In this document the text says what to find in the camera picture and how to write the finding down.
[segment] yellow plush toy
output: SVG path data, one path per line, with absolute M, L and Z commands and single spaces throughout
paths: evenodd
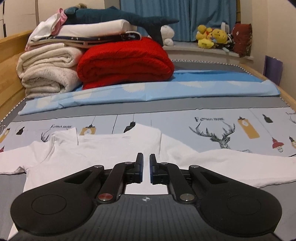
M 213 41 L 209 39 L 201 39 L 198 41 L 198 47 L 200 48 L 205 48 L 205 49 L 210 49 L 214 46 Z
M 228 35 L 224 30 L 216 28 L 212 31 L 212 40 L 217 44 L 227 44 Z
M 207 28 L 205 25 L 199 25 L 197 27 L 196 39 L 210 39 L 212 37 L 211 32 L 213 31 L 212 28 Z

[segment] blue curtain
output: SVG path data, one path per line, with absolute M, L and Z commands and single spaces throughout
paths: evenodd
M 169 16 L 180 20 L 170 24 L 175 31 L 173 40 L 191 41 L 190 39 L 190 0 L 120 0 L 120 8 L 126 12 L 133 12 L 143 17 Z M 147 36 L 142 28 L 138 31 Z
M 232 29 L 236 22 L 236 0 L 120 0 L 121 10 L 143 17 L 169 16 L 179 23 L 170 26 L 175 31 L 175 41 L 195 41 L 200 24 L 219 28 L 226 22 Z M 138 28 L 144 36 L 146 31 Z
M 229 25 L 230 30 L 237 18 L 237 0 L 189 0 L 191 41 L 196 40 L 196 28 L 200 24 L 220 28 L 221 23 Z

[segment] crosshair symbol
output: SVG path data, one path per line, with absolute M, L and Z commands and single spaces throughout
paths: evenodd
M 152 199 L 149 198 L 149 197 L 144 197 L 144 198 L 142 198 L 142 201 L 144 201 L 144 202 L 148 202 L 148 201 L 150 201 L 150 200 L 152 200 Z

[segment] white shirt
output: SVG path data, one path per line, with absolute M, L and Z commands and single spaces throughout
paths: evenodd
M 113 168 L 144 155 L 143 182 L 129 184 L 126 194 L 166 194 L 165 185 L 150 184 L 149 155 L 180 169 L 197 164 L 243 183 L 263 187 L 296 180 L 296 157 L 250 154 L 228 149 L 198 153 L 160 130 L 136 124 L 124 134 L 79 136 L 75 128 L 54 132 L 50 141 L 33 142 L 0 153 L 0 173 L 27 173 L 24 191 L 66 177 L 94 165 Z M 16 234 L 13 227 L 9 237 Z

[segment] teal shark plush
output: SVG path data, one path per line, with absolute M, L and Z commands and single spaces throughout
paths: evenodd
M 78 7 L 70 7 L 64 12 L 68 17 L 64 25 L 101 23 L 117 19 L 125 19 L 131 25 L 144 28 L 152 39 L 158 42 L 161 46 L 163 46 L 160 32 L 161 26 L 179 22 L 178 19 L 162 16 L 141 17 L 134 13 L 121 11 L 114 6 L 107 9 L 79 9 Z

